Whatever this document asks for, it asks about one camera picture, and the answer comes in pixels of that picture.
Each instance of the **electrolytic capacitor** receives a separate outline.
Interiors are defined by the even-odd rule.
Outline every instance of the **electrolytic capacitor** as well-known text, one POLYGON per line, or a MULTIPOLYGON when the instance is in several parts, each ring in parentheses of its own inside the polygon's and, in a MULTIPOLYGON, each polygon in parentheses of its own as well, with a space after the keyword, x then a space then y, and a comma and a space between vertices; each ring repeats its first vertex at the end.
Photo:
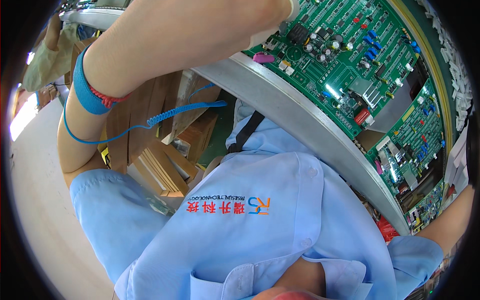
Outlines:
POLYGON ((353 44, 348 42, 348 43, 343 43, 342 47, 340 48, 342 51, 352 51, 353 50, 353 44))
POLYGON ((319 62, 324 62, 326 59, 327 59, 327 57, 324 54, 317 55, 317 60, 319 62))
POLYGON ((332 41, 337 41, 339 43, 342 43, 343 42, 343 36, 341 35, 333 35, 331 38, 330 38, 332 41))
POLYGON ((303 50, 305 52, 311 52, 313 50, 313 46, 311 44, 307 44, 307 45, 303 46, 303 50))
POLYGON ((367 62, 364 61, 364 60, 360 60, 359 65, 360 65, 361 68, 365 68, 365 69, 369 69, 369 68, 370 68, 370 64, 367 63, 367 62))
POLYGON ((333 50, 340 49, 340 43, 338 41, 328 41, 326 47, 333 50))

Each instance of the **black strap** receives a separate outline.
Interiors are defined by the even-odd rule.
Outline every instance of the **black strap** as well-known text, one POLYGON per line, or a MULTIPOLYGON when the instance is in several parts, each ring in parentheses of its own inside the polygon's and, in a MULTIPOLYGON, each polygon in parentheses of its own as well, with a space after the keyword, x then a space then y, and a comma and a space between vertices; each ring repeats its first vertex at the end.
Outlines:
POLYGON ((233 143, 228 147, 228 153, 241 152, 243 145, 247 142, 248 138, 255 132, 258 125, 265 119, 265 116, 255 111, 248 120, 247 124, 237 134, 236 143, 233 143))

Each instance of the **floor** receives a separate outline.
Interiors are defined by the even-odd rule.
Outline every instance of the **floor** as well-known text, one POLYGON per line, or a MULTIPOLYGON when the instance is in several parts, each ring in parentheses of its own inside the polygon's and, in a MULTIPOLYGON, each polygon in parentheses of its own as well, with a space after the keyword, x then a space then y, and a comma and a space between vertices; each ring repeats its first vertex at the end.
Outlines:
POLYGON ((225 140, 231 134, 233 129, 233 110, 235 109, 236 98, 225 90, 222 90, 217 100, 227 102, 227 106, 209 108, 211 111, 218 114, 218 119, 216 120, 208 147, 198 161, 198 163, 205 168, 215 157, 227 154, 225 140))

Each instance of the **blue wrist strap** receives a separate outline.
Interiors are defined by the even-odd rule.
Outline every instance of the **blue wrist strap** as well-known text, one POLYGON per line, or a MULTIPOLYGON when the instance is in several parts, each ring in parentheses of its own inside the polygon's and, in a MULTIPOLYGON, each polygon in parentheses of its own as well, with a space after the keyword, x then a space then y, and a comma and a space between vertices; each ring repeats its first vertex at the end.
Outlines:
POLYGON ((90 47, 90 45, 88 45, 77 58, 75 69, 73 70, 73 85, 75 86, 78 101, 86 111, 94 115, 103 115, 109 112, 110 108, 106 108, 105 105, 102 104, 102 99, 92 93, 85 79, 83 62, 88 47, 90 47))

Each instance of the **light blue shirt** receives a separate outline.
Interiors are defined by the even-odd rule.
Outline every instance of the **light blue shirt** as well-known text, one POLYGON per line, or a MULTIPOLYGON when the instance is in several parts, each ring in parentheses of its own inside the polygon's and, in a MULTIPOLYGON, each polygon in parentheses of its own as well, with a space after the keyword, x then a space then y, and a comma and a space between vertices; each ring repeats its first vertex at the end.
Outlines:
POLYGON ((239 300, 271 288, 301 256, 322 263, 328 298, 404 299, 442 261, 425 238, 387 246, 340 176, 270 120, 243 150, 172 217, 128 176, 99 169, 73 180, 77 218, 121 300, 239 300))

